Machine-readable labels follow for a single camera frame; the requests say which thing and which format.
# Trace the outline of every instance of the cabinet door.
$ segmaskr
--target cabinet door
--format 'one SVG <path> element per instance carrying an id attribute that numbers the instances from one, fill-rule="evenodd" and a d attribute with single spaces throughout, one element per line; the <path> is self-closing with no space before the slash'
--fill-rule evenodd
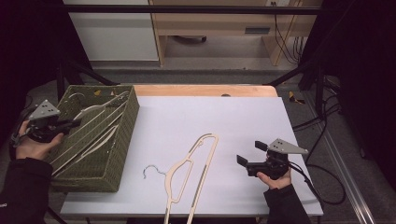
<path id="1" fill-rule="evenodd" d="M 147 5 L 146 0 L 64 0 L 65 4 Z M 158 61 L 150 14 L 70 13 L 90 61 Z"/>

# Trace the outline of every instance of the floor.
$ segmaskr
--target floor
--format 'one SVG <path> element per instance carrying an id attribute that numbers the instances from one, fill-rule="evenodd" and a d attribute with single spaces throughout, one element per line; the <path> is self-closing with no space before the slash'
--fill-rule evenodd
<path id="1" fill-rule="evenodd" d="M 264 45 L 259 37 L 211 37 L 205 43 L 195 39 L 180 37 L 170 38 L 166 51 L 165 65 L 157 63 L 92 63 L 96 71 L 104 77 L 121 83 L 213 83 L 213 84 L 262 84 L 286 74 L 295 64 L 283 60 L 280 66 L 270 64 Z M 292 126 L 301 124 L 315 116 L 312 111 L 314 88 L 300 92 L 297 83 L 301 76 L 294 77 L 276 87 L 284 100 Z M 84 80 L 95 83 L 89 77 Z M 297 100 L 305 104 L 290 101 L 289 93 L 293 91 Z M 56 85 L 54 82 L 32 90 L 30 96 L 33 104 L 44 99 L 56 102 Z M 332 92 L 325 91 L 325 97 Z M 329 107 L 336 105 L 331 99 Z M 295 132 L 300 147 L 311 148 L 318 139 L 323 123 Z M 337 165 L 332 160 L 332 151 L 340 152 L 356 188 L 367 205 L 369 214 L 375 220 L 361 220 L 353 204 L 353 195 L 339 205 L 326 205 L 321 223 L 396 223 L 396 193 L 390 188 L 374 161 L 361 158 L 359 144 L 350 131 L 342 109 L 328 117 L 327 134 L 321 138 L 313 153 L 310 163 L 320 164 L 334 174 L 339 175 Z M 6 150 L 1 150 L 1 172 L 7 169 Z M 328 201 L 338 201 L 342 197 L 339 184 L 321 170 L 309 168 L 314 185 Z M 52 192 L 49 205 L 60 212 L 64 201 L 62 193 Z M 46 216 L 48 223 L 57 223 Z M 83 217 L 63 217 L 68 223 L 87 223 Z M 126 223 L 125 218 L 101 217 L 92 223 Z"/>

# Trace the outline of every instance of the black jacket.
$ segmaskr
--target black jacket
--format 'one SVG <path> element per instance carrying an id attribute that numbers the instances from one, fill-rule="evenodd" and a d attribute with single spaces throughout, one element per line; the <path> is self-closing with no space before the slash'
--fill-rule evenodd
<path id="1" fill-rule="evenodd" d="M 264 192 L 270 207 L 267 224 L 309 224 L 306 214 L 293 185 L 283 189 L 270 189 Z"/>
<path id="2" fill-rule="evenodd" d="M 0 223 L 45 223 L 52 166 L 35 159 L 9 163 L 0 193 Z"/>

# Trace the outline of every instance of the white table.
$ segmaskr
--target white table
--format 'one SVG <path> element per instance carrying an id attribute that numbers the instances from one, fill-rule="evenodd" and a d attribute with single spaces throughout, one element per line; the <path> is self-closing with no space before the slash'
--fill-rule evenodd
<path id="1" fill-rule="evenodd" d="M 195 217 L 260 217 L 268 214 L 262 193 L 267 187 L 255 177 L 247 175 L 236 163 L 236 155 L 249 161 L 264 161 L 265 153 L 254 147 L 254 141 L 271 143 L 282 138 L 297 144 L 281 98 L 278 97 L 181 97 L 138 96 L 141 105 L 130 149 L 126 158 L 120 190 L 117 193 L 69 193 L 61 213 L 63 215 L 101 217 L 158 217 L 166 206 L 164 175 L 161 171 L 183 159 L 201 135 L 219 136 L 213 160 L 207 173 L 197 205 Z M 191 207 L 200 164 L 205 162 L 205 142 L 200 153 L 194 155 L 189 184 L 180 203 L 172 206 L 171 216 L 186 216 Z M 301 155 L 290 160 L 303 167 Z M 176 172 L 174 197 L 185 177 L 188 165 Z M 310 216 L 321 216 L 317 199 L 304 179 L 292 172 L 292 182 Z"/>

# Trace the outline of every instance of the woven basket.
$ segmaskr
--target woven basket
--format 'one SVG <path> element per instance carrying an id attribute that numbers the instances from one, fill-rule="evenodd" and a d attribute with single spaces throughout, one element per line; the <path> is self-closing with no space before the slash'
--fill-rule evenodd
<path id="1" fill-rule="evenodd" d="M 62 192 L 115 192 L 119 189 L 139 104 L 133 86 L 70 86 L 58 109 L 60 120 L 90 111 L 48 156 L 54 174 L 51 185 Z"/>

